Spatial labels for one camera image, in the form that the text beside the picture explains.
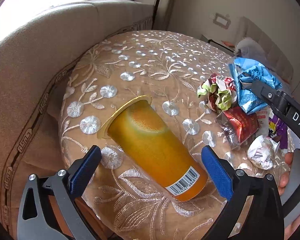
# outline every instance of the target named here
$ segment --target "barcode number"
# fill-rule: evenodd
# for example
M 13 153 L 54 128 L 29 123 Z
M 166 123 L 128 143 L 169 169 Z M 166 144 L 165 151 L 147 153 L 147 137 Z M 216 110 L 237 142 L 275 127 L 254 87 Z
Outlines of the barcode number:
M 191 188 L 199 177 L 200 174 L 197 173 L 192 166 L 190 166 L 188 171 L 181 177 L 181 179 L 179 179 L 176 183 L 166 187 L 166 189 L 174 196 L 178 196 Z

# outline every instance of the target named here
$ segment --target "crumpled white paper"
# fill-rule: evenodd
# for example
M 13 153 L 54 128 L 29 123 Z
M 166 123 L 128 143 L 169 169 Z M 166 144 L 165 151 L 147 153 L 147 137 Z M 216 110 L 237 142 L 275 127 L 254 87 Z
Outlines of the crumpled white paper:
M 251 143 L 247 157 L 256 167 L 269 170 L 273 167 L 274 155 L 279 149 L 279 144 L 271 138 L 260 135 Z

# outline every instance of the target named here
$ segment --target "orange plastic cup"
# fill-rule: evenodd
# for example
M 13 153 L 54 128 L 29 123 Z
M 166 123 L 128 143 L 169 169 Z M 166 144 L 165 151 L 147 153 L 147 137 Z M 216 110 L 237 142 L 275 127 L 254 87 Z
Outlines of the orange plastic cup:
M 98 131 L 112 138 L 152 179 L 179 201 L 195 197 L 206 185 L 205 170 L 150 106 L 137 97 L 121 107 Z

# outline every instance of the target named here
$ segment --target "crumpled blue plastic bag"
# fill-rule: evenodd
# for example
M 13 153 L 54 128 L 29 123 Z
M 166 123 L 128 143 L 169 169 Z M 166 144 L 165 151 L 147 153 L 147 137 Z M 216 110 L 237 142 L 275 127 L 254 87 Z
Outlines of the crumpled blue plastic bag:
M 267 106 L 251 92 L 254 80 L 261 80 L 276 90 L 282 88 L 279 80 L 254 59 L 236 57 L 229 63 L 229 68 L 237 89 L 238 104 L 246 114 L 253 114 Z

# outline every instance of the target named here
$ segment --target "blue gripper pad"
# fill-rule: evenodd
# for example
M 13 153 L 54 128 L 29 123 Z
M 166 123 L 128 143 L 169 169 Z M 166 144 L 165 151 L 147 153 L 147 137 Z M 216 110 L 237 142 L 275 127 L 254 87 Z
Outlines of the blue gripper pad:
M 232 180 L 219 162 L 219 157 L 210 146 L 205 146 L 201 150 L 201 159 L 220 196 L 229 201 L 233 195 Z
M 92 146 L 88 153 L 83 159 L 78 161 L 79 166 L 76 167 L 77 163 L 73 163 L 71 166 L 77 168 L 73 176 L 69 181 L 69 193 L 73 198 L 81 197 L 85 191 L 91 177 L 97 169 L 98 164 L 101 160 L 101 150 L 98 146 Z

